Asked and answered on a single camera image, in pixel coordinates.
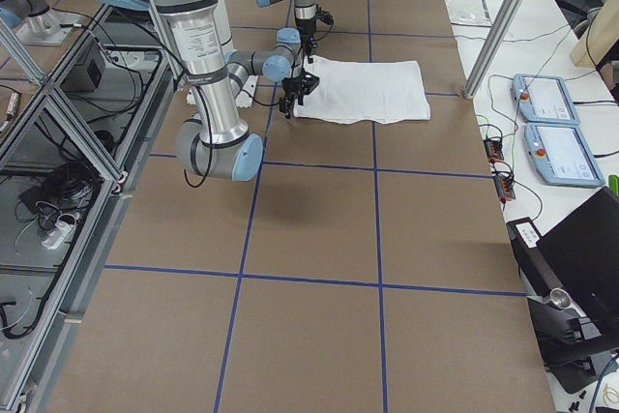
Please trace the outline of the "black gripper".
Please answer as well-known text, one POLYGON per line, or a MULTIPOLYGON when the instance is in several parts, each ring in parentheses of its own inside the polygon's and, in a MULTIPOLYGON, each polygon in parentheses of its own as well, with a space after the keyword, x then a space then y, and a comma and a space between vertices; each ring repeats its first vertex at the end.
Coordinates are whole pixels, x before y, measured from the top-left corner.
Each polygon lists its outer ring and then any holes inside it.
MULTIPOLYGON (((309 64, 313 63, 313 55, 309 54, 306 58, 309 64)), ((320 78, 309 72, 301 72, 282 81, 284 96, 280 99, 280 112, 285 119, 292 117, 293 103, 297 102, 297 105, 303 106, 304 97, 311 94, 319 83, 320 78)))
POLYGON ((333 16, 322 9, 295 9, 295 25, 301 37, 303 51, 308 56, 318 49, 318 43, 325 39, 333 29, 333 16), (328 26, 328 30, 320 37, 315 38, 316 22, 320 21, 328 26))

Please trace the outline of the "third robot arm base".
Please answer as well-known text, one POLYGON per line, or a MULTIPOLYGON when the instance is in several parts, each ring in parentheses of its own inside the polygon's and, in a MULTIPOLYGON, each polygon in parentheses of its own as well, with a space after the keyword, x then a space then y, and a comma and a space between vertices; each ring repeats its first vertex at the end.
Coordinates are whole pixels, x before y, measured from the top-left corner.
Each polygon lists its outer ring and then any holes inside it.
POLYGON ((72 29, 61 26, 46 0, 1 0, 1 19, 28 45, 58 46, 72 29))

